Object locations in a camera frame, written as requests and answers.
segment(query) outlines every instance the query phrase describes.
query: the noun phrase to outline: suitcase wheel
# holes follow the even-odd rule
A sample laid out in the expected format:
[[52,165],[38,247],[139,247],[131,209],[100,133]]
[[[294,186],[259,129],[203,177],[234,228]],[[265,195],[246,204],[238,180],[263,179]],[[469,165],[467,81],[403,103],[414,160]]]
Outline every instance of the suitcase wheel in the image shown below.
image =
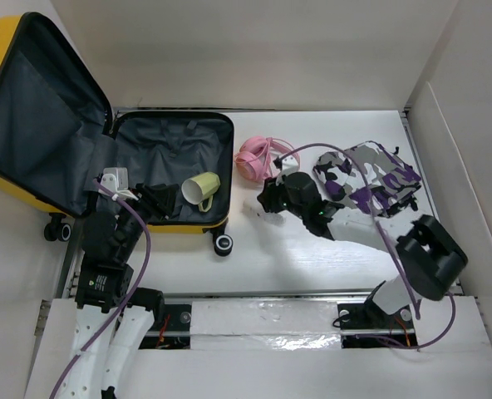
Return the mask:
[[213,235],[214,252],[218,256],[228,256],[231,254],[231,250],[233,249],[233,239],[224,233],[226,230],[226,224],[228,224],[227,220],[220,226],[214,227],[210,230]]
[[214,252],[218,256],[228,256],[233,249],[233,239],[227,234],[219,235],[214,241]]
[[71,238],[72,227],[68,223],[62,223],[64,214],[50,214],[52,221],[45,226],[43,235],[46,241],[66,242]]

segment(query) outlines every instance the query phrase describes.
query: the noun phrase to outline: suitcase lid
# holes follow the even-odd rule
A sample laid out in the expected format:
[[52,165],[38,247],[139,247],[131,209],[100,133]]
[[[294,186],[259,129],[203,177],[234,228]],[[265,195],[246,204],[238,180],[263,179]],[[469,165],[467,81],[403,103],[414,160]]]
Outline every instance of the suitcase lid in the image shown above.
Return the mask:
[[93,146],[110,134],[111,105],[50,19],[30,12],[12,36],[7,27],[0,25],[0,47],[7,46],[1,37],[11,37],[0,57],[0,176],[81,216]]

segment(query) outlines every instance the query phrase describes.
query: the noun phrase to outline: open suitcase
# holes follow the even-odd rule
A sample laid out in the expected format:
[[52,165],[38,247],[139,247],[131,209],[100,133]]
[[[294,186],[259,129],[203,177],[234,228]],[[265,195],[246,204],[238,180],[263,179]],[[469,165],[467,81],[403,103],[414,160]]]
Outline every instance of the open suitcase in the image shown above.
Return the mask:
[[[62,217],[98,206],[92,179],[126,167],[130,186],[178,184],[212,171],[221,186],[207,213],[181,195],[166,222],[150,229],[224,234],[233,167],[234,126],[223,115],[135,111],[114,116],[101,88],[52,21],[31,12],[0,19],[0,189]],[[58,234],[59,239],[67,239]]]

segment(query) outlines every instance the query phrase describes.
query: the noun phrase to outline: purple camouflage fabric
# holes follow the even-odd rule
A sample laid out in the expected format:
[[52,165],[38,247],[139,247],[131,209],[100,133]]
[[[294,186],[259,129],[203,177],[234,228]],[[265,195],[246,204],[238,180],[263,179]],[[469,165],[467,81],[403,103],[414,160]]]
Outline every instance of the purple camouflage fabric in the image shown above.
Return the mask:
[[[366,141],[347,151],[366,171],[377,214],[389,217],[408,205],[417,209],[414,193],[421,187],[421,177],[412,166],[375,141]],[[361,174],[344,155],[327,152],[320,156],[313,170],[334,202],[370,214]]]

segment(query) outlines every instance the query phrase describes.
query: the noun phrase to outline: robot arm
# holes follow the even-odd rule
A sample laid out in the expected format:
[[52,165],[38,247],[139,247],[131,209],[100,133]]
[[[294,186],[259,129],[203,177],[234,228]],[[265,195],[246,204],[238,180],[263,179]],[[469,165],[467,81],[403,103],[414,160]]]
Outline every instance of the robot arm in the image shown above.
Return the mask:
[[[352,241],[386,251],[370,215],[322,199],[316,183],[304,172],[266,179],[258,201],[265,212],[288,210],[295,214],[318,237]],[[432,216],[424,214],[406,228],[409,231],[399,235],[396,242],[392,240],[406,278],[416,300],[439,301],[466,266],[467,257]],[[401,276],[377,286],[367,300],[370,312],[384,314],[393,314],[409,302]]]
[[[115,196],[127,199],[144,224],[150,219],[167,219],[174,209],[177,185],[137,185],[135,194],[127,189],[127,172],[106,169],[102,185]],[[127,209],[118,215],[95,212],[84,224],[85,251],[76,291],[76,330],[72,358],[60,383],[59,398],[118,397],[125,369],[130,366],[148,329],[162,321],[164,300],[160,291],[138,288],[127,302],[121,325],[113,337],[116,321],[105,327],[126,303],[133,269],[127,263],[143,227]],[[89,340],[96,333],[96,340]]]

